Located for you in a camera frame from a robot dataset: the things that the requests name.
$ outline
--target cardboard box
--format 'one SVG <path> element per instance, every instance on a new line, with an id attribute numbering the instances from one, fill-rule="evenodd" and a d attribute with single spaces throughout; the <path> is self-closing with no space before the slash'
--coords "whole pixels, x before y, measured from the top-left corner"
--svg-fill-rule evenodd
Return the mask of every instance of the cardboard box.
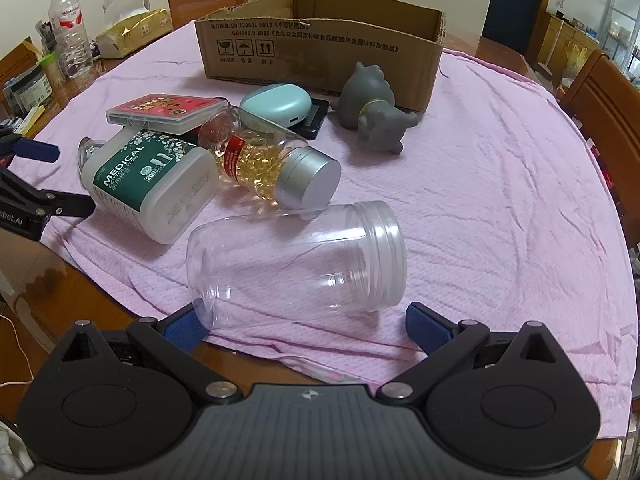
<path id="1" fill-rule="evenodd" d="M 104 59 L 121 59 L 174 30 L 166 9 L 150 10 L 116 23 L 95 38 Z"/>
<path id="2" fill-rule="evenodd" d="M 361 61 L 411 110 L 429 103 L 444 28 L 441 11 L 395 0 L 255 0 L 196 21 L 207 77 L 340 92 Z"/>

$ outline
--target green label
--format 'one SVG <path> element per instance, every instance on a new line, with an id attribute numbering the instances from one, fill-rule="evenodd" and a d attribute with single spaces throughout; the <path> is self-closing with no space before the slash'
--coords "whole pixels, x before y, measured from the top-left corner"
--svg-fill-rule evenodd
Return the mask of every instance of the green label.
<path id="1" fill-rule="evenodd" d="M 140 212 L 145 196 L 196 146 L 141 130 L 96 171 L 94 186 Z"/>

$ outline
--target yellow plastic bag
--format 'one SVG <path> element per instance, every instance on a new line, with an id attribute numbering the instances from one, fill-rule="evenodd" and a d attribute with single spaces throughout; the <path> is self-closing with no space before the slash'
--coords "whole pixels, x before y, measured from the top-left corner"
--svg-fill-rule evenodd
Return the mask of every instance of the yellow plastic bag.
<path id="1" fill-rule="evenodd" d="M 567 46 L 566 68 L 562 72 L 562 78 L 574 79 L 587 62 L 587 48 L 580 49 L 575 43 Z"/>

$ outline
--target dark blue door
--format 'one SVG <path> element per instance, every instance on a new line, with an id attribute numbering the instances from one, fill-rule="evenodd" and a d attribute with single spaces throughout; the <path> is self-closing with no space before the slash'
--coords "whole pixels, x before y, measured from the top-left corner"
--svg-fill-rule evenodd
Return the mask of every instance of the dark blue door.
<path id="1" fill-rule="evenodd" d="M 491 0 L 482 35 L 524 54 L 540 0 Z"/>

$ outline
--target water bottle label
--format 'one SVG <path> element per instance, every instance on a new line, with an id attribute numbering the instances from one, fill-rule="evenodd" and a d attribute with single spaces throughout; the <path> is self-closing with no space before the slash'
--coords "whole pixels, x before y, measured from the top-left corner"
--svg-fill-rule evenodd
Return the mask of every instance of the water bottle label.
<path id="1" fill-rule="evenodd" d="M 96 171 L 94 186 L 140 212 L 153 186 L 195 147 L 175 137 L 141 130 Z"/>
<path id="2" fill-rule="evenodd" d="M 238 157 L 244 148 L 246 141 L 238 136 L 232 135 L 226 144 L 225 155 L 222 159 L 222 165 L 225 173 L 236 182 L 238 181 Z"/>
<path id="3" fill-rule="evenodd" d="M 82 23 L 82 12 L 80 11 L 80 5 L 75 4 L 68 9 L 63 10 L 60 13 L 60 29 L 62 31 L 74 28 L 76 25 Z"/>

